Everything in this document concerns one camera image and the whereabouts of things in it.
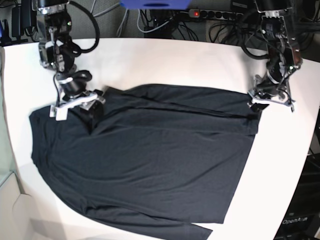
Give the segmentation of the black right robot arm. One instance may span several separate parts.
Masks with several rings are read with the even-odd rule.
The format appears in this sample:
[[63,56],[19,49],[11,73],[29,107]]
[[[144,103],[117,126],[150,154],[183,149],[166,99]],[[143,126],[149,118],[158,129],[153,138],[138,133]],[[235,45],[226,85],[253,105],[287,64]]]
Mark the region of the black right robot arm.
[[[67,6],[72,5],[82,11],[91,21],[95,41],[92,47],[82,49],[73,42],[70,35],[72,19]],[[54,71],[53,84],[56,101],[50,106],[49,117],[65,121],[72,109],[78,109],[90,120],[103,115],[106,102],[101,90],[88,90],[87,84],[93,76],[88,70],[78,70],[75,59],[96,49],[100,41],[97,21],[85,7],[72,0],[37,0],[32,5],[38,12],[36,17],[39,31],[38,51],[43,68]]]

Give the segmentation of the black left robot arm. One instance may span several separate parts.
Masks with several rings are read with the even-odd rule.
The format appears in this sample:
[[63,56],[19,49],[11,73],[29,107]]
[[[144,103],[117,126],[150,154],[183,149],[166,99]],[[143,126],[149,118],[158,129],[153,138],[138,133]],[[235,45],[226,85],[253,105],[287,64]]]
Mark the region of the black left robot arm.
[[[279,104],[295,110],[290,88],[290,76],[303,63],[300,46],[294,28],[292,2],[290,0],[256,0],[255,7],[244,13],[238,21],[236,34],[243,52],[254,60],[266,60],[264,76],[256,75],[254,85],[248,90],[249,108],[261,112],[271,104]],[[254,55],[245,44],[242,26],[251,15],[259,15],[259,30],[266,44],[267,53]]]

